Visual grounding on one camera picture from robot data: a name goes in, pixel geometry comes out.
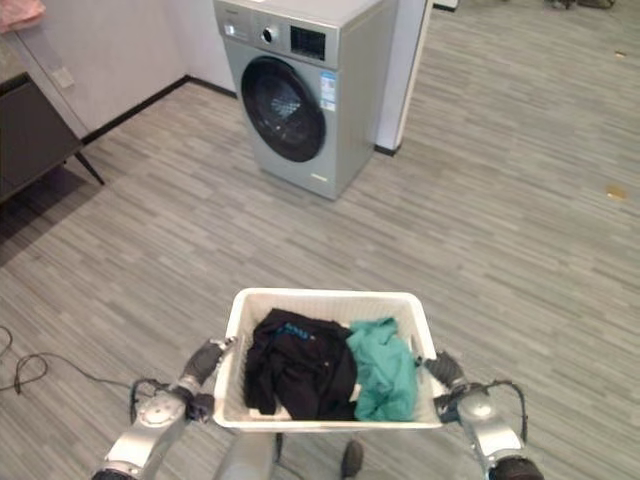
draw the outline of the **green cloth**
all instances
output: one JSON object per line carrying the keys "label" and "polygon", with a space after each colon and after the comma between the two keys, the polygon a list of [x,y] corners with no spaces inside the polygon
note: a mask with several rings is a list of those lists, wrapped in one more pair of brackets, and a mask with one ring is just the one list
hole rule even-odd
{"label": "green cloth", "polygon": [[409,347],[396,333],[394,318],[357,321],[347,344],[362,387],[355,416],[362,421],[411,421],[416,403],[416,366]]}

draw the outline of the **front-loading washing machine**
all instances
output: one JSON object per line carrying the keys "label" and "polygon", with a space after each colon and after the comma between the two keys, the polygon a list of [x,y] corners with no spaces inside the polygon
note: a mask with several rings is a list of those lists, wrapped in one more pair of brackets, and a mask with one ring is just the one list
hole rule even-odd
{"label": "front-loading washing machine", "polygon": [[337,198],[373,154],[395,0],[215,0],[255,160]]}

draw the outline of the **white plastic basket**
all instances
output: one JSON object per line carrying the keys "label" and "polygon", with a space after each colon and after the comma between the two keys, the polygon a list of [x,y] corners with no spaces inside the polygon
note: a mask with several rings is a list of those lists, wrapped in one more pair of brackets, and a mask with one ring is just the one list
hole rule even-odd
{"label": "white plastic basket", "polygon": [[412,422],[294,421],[286,411],[261,415],[244,403],[244,367],[247,350],[253,342],[253,330],[272,308],[281,308],[311,318],[335,320],[348,327],[355,320],[394,317],[398,336],[407,342],[414,355],[435,358],[435,349],[420,301],[409,293],[354,292],[340,290],[293,290],[286,288],[249,288],[236,295],[227,324],[227,337],[237,343],[225,358],[214,396],[214,420],[220,426],[244,431],[291,430],[318,432],[334,430],[423,429],[441,426],[433,397],[442,393],[440,384],[418,369],[418,396]]}

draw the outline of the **wooden floor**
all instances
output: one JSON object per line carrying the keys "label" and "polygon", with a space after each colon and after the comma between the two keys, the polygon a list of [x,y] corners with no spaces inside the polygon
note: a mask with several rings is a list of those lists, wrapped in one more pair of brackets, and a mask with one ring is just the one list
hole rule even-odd
{"label": "wooden floor", "polygon": [[[469,376],[526,388],[548,479],[640,478],[640,4],[466,0],[423,62],[400,153],[337,202],[260,172],[237,101],[187,85],[85,150],[107,186],[70,161],[5,205],[0,385],[42,350],[172,379],[248,286],[410,291]],[[55,363],[0,394],[0,478],[87,478],[126,425],[125,391]],[[194,426],[159,477],[211,478],[231,438]],[[335,479],[347,438],[285,460]],[[480,478],[456,427],[362,439],[389,478]]]}

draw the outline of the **small debris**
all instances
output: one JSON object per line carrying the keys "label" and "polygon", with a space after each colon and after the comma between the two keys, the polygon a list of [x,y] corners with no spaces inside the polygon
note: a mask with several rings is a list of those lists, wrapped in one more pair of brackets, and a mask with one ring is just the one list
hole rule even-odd
{"label": "small debris", "polygon": [[617,185],[608,185],[607,186],[607,197],[613,198],[614,200],[626,200],[627,192]]}

